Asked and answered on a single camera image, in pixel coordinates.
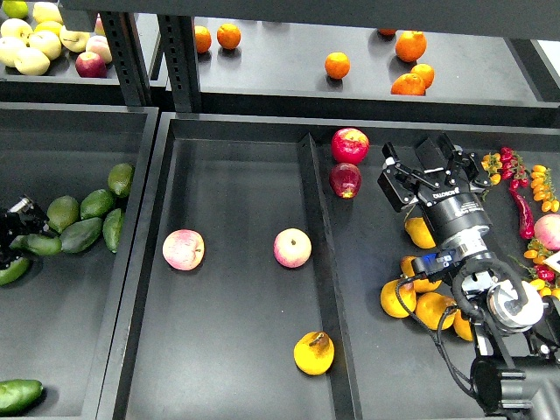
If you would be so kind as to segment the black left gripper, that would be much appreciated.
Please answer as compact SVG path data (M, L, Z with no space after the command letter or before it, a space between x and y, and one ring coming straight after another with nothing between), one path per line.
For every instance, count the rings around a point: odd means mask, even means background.
M1 267L8 268L27 254L27 232L48 232L48 217L31 198L23 195L9 208L1 210Z

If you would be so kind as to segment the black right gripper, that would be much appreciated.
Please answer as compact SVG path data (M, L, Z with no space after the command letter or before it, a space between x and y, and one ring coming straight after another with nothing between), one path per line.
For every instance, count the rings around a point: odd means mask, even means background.
M439 248L456 248L459 237L474 232L486 235L492 222L480 197L491 182L477 155L444 132L426 136L414 151L422 171L403 164L391 142L382 146L385 161L377 183L392 208L400 213L419 204Z

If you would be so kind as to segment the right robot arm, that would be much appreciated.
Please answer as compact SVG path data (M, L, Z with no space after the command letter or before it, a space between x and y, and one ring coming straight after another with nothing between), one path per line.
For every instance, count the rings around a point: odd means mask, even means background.
M450 374L489 417L559 416L559 302L541 296L495 253L480 196L490 186L480 159L446 134L428 136L405 165L391 143L378 183L396 211L419 207L437 252L414 259L418 279L449 285L453 307L470 324L475 358L469 375Z

